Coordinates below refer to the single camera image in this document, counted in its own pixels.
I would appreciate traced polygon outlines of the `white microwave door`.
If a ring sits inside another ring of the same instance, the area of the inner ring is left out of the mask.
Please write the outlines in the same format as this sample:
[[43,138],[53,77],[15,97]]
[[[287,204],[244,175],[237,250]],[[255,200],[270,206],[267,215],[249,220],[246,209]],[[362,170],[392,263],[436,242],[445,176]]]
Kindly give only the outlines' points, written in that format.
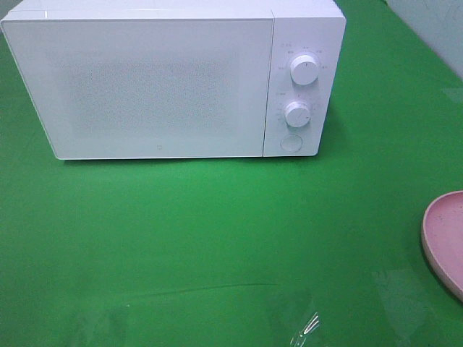
[[4,21],[59,159],[263,153],[270,19]]

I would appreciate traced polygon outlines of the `white lower timer knob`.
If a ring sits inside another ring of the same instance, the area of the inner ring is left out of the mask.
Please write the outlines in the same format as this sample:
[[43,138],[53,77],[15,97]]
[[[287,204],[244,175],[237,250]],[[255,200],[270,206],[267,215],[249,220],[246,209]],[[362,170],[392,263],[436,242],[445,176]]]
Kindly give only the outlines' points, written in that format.
[[290,127],[304,127],[311,119],[311,110],[306,103],[294,101],[285,107],[284,118]]

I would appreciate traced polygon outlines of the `white microwave oven body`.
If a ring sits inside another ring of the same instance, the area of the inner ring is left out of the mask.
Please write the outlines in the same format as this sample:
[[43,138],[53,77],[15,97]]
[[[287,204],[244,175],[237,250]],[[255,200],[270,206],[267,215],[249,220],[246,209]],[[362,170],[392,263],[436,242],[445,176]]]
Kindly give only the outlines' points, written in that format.
[[[22,1],[1,20],[1,30],[4,34],[4,21],[251,19],[273,22],[263,153],[255,157],[315,155],[347,23],[333,1]],[[297,85],[289,65],[307,52],[318,57],[318,78]],[[306,103],[311,110],[304,127],[286,124],[284,109],[294,101]],[[281,148],[289,134],[302,138],[298,152]]]

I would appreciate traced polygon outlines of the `clear tape strip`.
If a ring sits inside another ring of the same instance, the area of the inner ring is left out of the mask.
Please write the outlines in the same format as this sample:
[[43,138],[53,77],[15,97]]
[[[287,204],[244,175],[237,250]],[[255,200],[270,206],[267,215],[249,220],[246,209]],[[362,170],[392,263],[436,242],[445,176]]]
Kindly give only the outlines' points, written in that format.
[[315,312],[310,319],[300,328],[292,337],[290,341],[291,347],[302,347],[306,345],[308,338],[318,329],[320,326],[320,317]]

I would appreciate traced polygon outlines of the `green table cloth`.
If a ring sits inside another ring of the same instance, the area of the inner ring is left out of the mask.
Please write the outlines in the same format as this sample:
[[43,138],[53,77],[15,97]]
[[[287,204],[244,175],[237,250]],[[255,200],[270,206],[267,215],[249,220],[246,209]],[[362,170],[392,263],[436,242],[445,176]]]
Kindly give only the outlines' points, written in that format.
[[3,346],[460,346],[422,252],[462,81],[387,1],[347,18],[311,158],[55,159],[1,45]]

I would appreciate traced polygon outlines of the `white upper power knob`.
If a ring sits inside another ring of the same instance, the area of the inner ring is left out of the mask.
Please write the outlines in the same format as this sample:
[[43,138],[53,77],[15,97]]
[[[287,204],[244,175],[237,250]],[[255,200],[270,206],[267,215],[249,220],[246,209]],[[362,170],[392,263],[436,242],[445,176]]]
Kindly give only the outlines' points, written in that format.
[[320,63],[318,57],[311,52],[296,56],[289,66],[292,81],[297,85],[309,85],[318,78]]

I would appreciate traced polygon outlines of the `pink round plate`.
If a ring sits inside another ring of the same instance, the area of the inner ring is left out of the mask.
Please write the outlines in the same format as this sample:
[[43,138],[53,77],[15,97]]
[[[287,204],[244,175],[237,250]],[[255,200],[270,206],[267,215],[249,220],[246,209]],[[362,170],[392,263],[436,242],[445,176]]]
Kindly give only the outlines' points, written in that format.
[[433,272],[462,300],[462,191],[435,198],[426,208],[421,242]]

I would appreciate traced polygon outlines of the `round door release button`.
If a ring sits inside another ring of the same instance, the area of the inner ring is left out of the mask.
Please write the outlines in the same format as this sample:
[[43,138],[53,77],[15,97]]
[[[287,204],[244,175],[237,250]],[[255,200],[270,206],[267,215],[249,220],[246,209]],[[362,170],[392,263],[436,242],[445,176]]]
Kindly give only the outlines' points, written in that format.
[[303,144],[302,138],[297,134],[289,134],[281,141],[281,148],[287,152],[295,153],[301,150]]

